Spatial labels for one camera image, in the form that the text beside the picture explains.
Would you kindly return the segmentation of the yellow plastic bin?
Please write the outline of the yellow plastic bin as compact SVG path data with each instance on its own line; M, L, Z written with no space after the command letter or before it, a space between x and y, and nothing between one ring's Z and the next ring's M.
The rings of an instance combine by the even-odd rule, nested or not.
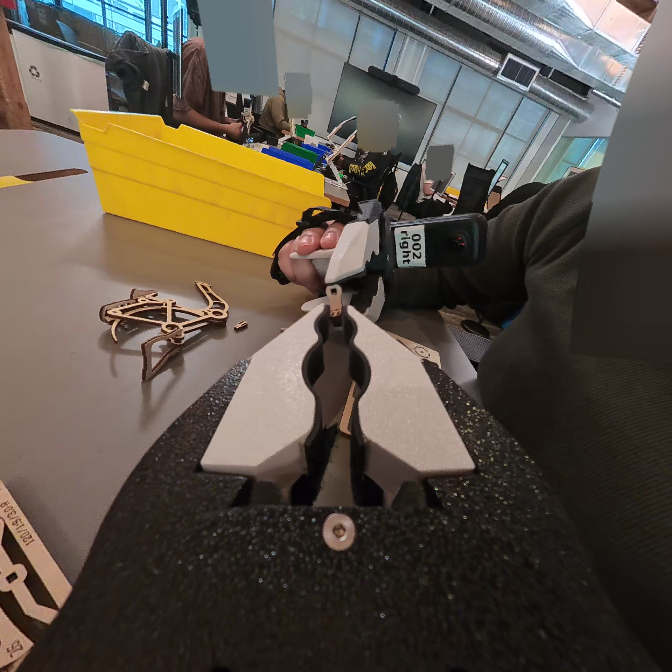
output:
M305 210L331 207L321 174L156 115L72 109L101 208L272 257Z

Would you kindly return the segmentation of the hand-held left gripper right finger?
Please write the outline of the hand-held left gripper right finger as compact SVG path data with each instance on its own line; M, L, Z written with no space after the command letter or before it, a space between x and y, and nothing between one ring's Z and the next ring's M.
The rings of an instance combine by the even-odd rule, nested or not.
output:
M351 414L350 474L354 503L385 506L406 483L424 494L433 478L469 476L466 448L423 361L353 307L344 309L349 373L357 382Z

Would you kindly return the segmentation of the black office chair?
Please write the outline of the black office chair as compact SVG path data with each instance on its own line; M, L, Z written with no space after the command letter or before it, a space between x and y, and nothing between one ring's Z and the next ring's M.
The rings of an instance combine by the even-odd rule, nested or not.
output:
M496 172L468 163L453 214L483 214Z

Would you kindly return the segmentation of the black jacket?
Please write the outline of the black jacket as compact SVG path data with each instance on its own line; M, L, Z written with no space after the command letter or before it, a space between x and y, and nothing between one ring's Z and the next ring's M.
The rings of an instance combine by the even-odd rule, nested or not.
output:
M109 110L157 115L173 126L174 65L170 50L125 31L105 60Z

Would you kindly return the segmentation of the black mesh chair seat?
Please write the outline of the black mesh chair seat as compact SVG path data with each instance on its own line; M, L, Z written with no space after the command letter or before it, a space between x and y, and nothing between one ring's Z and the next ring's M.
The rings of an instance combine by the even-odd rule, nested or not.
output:
M475 368L478 368L485 353L491 347L492 341L480 335L464 331L463 329L449 327L449 330L466 354L468 360Z

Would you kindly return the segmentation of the blue plastic bin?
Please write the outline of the blue plastic bin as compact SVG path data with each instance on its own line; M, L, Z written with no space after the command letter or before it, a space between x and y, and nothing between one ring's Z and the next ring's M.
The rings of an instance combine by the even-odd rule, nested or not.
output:
M314 170L319 160L318 154L314 151L290 142L283 143L281 147L264 146L261 152L309 171Z

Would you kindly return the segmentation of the wooden pillar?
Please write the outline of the wooden pillar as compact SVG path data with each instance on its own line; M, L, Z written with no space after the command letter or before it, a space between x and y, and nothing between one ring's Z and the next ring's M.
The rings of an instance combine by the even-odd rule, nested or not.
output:
M33 130L3 9L1 9L1 129Z

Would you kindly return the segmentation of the green plastic bin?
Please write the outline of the green plastic bin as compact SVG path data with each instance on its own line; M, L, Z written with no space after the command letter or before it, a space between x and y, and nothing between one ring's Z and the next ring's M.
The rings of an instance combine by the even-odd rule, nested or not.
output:
M283 152L305 159L313 164L330 151L330 147L325 145L310 145L303 141L300 142L300 140L302 139L298 137L290 137L279 148Z

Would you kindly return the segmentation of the person's right forearm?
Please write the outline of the person's right forearm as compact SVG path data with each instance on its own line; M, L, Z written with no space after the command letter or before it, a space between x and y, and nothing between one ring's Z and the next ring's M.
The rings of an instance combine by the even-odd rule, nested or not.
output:
M555 181L504 209L488 225L486 255L475 266L395 272L387 305L524 304L534 326L571 333L579 262L600 171L594 167Z

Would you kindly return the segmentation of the black video conference bar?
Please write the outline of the black video conference bar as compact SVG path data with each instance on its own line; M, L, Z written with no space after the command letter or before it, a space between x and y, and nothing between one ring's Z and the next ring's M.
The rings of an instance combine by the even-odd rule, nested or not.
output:
M373 77L374 79L380 82L383 82L384 84L386 84L391 88L399 89L400 91L403 91L410 96L419 95L420 88L418 85L415 85L411 82L401 79L398 76L393 75L389 72L385 72L384 70L379 69L376 66L370 65L367 68L367 73L369 76Z

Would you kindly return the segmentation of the assembled wooden model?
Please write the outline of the assembled wooden model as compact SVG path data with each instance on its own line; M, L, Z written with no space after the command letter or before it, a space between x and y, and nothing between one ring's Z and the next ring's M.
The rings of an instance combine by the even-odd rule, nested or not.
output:
M203 308L184 307L172 298L162 299L157 290L134 288L129 298L99 309L99 319L110 327L115 343L121 326L156 330L153 337L140 345L142 382L152 380L180 352L190 334L207 327L226 326L229 304L208 283L197 281L196 288L206 302Z

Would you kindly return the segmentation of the black wall display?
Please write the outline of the black wall display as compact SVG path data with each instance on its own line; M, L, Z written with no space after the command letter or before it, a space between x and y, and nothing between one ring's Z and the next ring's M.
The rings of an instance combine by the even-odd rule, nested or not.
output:
M345 64L328 125L330 134L348 139L373 153L402 154L401 163L413 164L437 104L410 96Z

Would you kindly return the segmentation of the silver ventilation duct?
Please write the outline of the silver ventilation duct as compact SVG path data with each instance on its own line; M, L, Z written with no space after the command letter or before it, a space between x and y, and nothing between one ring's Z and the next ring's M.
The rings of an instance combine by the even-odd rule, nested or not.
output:
M349 4L369 18L401 31L573 122L585 122L595 110L587 97L542 74L536 74L528 88L501 79L499 73L506 58L509 54L518 57L518 53L507 45L500 46L499 40L465 21L443 21L441 11L428 13L405 1L350 1Z

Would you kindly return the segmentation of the person's right hand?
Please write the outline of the person's right hand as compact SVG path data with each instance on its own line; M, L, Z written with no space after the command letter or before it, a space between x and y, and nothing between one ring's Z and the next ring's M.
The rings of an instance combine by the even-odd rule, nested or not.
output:
M337 246L344 225L334 220L327 225L305 229L296 239L287 242L278 255L280 271L292 284L305 288L313 298L323 294L324 282L315 269L310 254Z

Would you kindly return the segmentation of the wooden part sheet with pieces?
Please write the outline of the wooden part sheet with pieces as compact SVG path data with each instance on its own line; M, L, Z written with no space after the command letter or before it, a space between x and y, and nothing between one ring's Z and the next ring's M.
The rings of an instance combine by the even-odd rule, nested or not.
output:
M1 670L16 671L41 639L71 585L1 483Z

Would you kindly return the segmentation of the white recycling cabinet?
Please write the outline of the white recycling cabinet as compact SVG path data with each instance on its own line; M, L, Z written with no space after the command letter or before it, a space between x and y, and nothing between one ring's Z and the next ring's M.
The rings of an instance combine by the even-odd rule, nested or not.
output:
M109 111L104 62L18 28L11 39L31 117L78 131L72 110Z

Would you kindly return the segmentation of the emptied wooden part sheet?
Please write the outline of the emptied wooden part sheet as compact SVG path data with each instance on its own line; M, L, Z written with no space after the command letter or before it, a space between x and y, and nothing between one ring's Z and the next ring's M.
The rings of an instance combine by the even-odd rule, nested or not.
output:
M399 342L401 345L403 345L410 352L412 352L414 355L416 355L416 357L418 357L419 359L422 359L423 361L426 362L431 362L437 365L439 368L441 367L440 354L436 350L428 348L426 345L417 343L415 341L408 340L404 337L394 334L393 332L386 331L386 333L390 335L394 340ZM358 391L357 382L353 380L349 389L348 398L345 402L345 406L343 408L343 412L339 423L339 431L342 435L346 437L351 436L351 414L352 409L354 407L354 401L357 391Z

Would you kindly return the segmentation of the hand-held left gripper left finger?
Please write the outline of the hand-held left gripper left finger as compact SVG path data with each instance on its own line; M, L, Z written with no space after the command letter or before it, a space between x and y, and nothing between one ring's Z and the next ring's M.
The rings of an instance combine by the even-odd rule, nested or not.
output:
M330 324L330 309L318 306L252 355L202 457L204 472L270 483L294 505L315 503L335 436L315 393Z

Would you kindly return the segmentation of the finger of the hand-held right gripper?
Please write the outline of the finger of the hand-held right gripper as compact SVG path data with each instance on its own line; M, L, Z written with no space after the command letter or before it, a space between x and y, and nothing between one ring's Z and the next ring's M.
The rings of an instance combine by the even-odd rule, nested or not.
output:
M385 259L364 261L359 257L345 262L345 294L348 305L371 322L377 322L392 279L392 266Z
M327 286L341 284L365 272L366 264L377 255L377 221L350 222L344 225L324 275Z

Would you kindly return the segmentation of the white air vent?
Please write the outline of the white air vent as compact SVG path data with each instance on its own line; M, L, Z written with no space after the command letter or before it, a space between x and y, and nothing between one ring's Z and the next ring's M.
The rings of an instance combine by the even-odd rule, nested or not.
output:
M510 87L528 92L539 73L540 67L508 53L500 64L496 78Z

